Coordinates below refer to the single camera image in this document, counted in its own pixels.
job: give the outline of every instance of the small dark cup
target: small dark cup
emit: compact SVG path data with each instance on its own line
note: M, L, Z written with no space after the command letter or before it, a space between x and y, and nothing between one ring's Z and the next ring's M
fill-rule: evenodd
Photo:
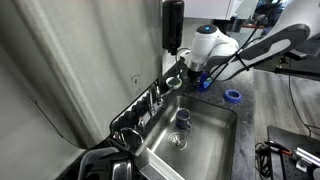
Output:
M187 109L181 108L176 114L176 126L180 129L188 129L191 127L190 112Z

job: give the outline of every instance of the stainless steel sink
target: stainless steel sink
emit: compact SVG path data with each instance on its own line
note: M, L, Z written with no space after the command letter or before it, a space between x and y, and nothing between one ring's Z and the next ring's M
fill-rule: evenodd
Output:
M175 126L179 108L190 111L189 130ZM184 179L230 179L236 123L230 110L177 96L136 154L150 149Z

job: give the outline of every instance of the sink drain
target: sink drain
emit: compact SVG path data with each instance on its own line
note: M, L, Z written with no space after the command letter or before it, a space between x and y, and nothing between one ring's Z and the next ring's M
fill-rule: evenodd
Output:
M173 133L169 136L169 144L173 149L182 151L187 148L188 140L182 134Z

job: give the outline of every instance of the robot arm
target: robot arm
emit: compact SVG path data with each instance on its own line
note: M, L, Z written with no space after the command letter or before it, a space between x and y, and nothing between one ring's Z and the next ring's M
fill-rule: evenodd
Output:
M319 17L319 0L293 0L268 35L240 50L238 54L249 68L264 62L270 56L283 55L320 33ZM236 57L230 59L238 48L238 44L232 38L223 35L218 30L211 34L197 30L190 53L186 57L189 60L188 68L195 73L202 71L204 66L210 72L217 69L212 74L212 77L215 77L223 68L220 65L228 64L217 80L231 79L246 70Z

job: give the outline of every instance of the countertop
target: countertop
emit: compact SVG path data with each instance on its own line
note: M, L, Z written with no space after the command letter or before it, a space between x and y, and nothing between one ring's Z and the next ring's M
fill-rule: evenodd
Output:
M175 74L175 67L171 68L164 76L163 79ZM240 104L234 105L226 102L223 98L223 93L227 89L237 90L242 94L243 100ZM250 180L255 179L255 125L254 125L254 86L253 86L253 71L244 72L228 81L214 82L207 92L200 92L188 88L183 84L178 90L173 91L166 98L163 108L170 102L170 99L177 95L185 95L192 97L213 105L221 106L234 111L238 116L236 139L234 147L234 157L232 166L232 179ZM156 115L152 118L146 128L146 132L152 127L159 119Z

